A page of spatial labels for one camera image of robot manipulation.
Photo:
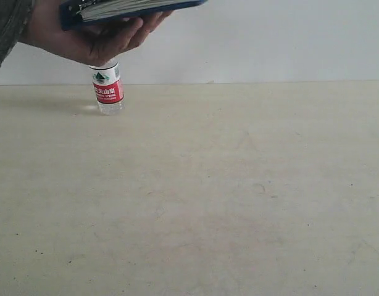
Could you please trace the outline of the person's bare hand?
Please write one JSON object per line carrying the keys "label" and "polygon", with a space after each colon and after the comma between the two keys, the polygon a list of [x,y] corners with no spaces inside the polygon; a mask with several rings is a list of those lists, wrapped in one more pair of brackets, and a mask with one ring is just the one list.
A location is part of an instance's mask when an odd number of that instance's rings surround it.
{"label": "person's bare hand", "polygon": [[20,42],[81,64],[100,67],[119,54],[140,46],[172,13],[159,12],[119,20],[106,27],[64,31],[59,21],[60,1],[36,1]]}

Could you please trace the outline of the grey sleeved forearm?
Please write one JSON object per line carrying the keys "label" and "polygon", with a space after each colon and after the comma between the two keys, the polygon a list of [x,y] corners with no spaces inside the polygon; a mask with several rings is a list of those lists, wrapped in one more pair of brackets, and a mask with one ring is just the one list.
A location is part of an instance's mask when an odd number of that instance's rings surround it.
{"label": "grey sleeved forearm", "polygon": [[0,1],[0,68],[18,42],[33,46],[30,22],[39,1]]}

